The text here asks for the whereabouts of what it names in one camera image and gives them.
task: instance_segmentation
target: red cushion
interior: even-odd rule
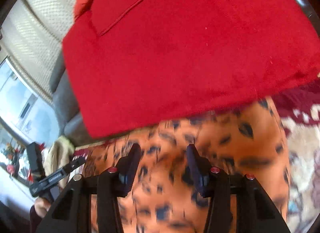
[[[320,69],[295,0],[133,1],[94,0],[63,41],[94,137],[249,102]]]

